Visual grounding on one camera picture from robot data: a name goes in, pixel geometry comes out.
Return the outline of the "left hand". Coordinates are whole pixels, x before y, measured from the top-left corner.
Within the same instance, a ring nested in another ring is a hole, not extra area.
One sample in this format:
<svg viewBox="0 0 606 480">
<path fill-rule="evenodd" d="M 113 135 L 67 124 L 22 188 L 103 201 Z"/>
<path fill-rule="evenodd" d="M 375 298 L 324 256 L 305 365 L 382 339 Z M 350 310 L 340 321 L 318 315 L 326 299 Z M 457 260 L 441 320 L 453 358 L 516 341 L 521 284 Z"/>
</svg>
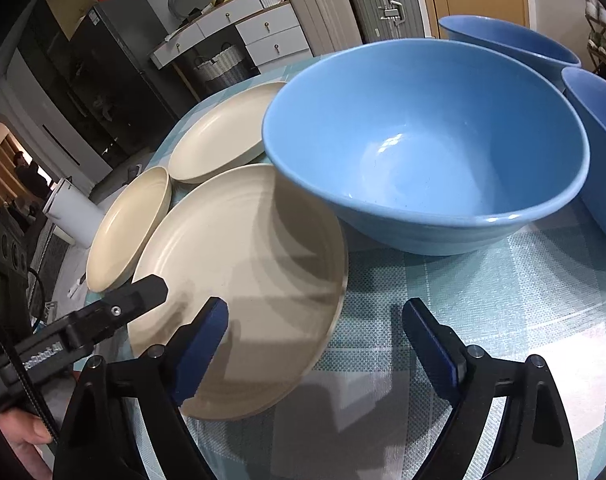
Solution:
<svg viewBox="0 0 606 480">
<path fill-rule="evenodd" d="M 12 408 L 0 413 L 0 431 L 33 479 L 52 479 L 52 471 L 38 448 L 50 444 L 52 437 L 39 417 Z"/>
</svg>

